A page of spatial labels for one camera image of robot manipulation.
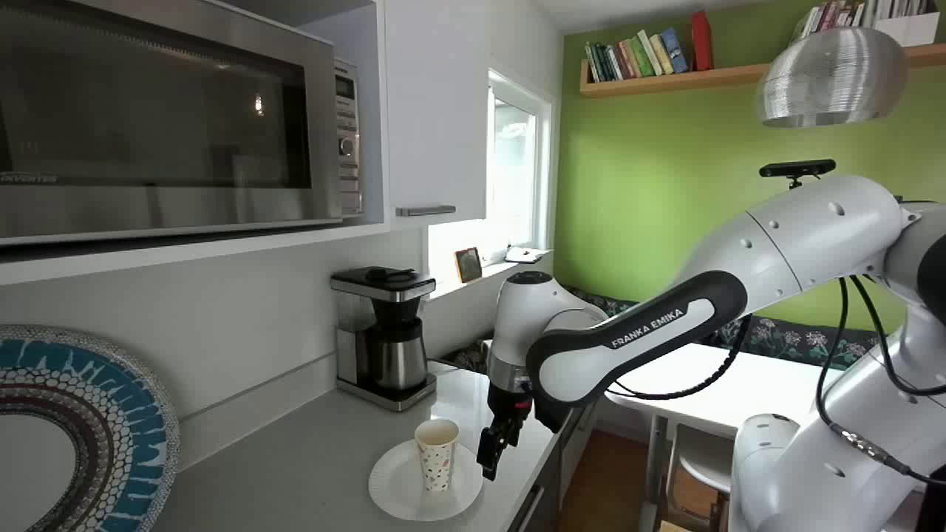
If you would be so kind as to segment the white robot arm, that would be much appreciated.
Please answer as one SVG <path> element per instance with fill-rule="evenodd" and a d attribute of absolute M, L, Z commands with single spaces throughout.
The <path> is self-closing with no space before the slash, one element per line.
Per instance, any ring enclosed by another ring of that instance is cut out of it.
<path fill-rule="evenodd" d="M 543 271 L 499 289 L 475 462 L 496 474 L 525 418 L 583 403 L 723 322 L 843 279 L 908 307 L 805 421 L 757 413 L 734 441 L 731 532 L 877 532 L 946 465 L 946 212 L 865 178 L 788 189 L 717 227 L 673 285 L 609 316 Z"/>

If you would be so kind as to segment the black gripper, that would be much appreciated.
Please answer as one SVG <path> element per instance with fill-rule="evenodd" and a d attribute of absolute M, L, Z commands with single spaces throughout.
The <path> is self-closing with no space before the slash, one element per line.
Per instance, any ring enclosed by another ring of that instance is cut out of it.
<path fill-rule="evenodd" d="M 481 475 L 494 481 L 502 450 L 516 447 L 519 428 L 531 410 L 531 393 L 491 387 L 488 409 L 494 421 L 491 428 L 478 434 L 475 465 L 481 466 Z"/>

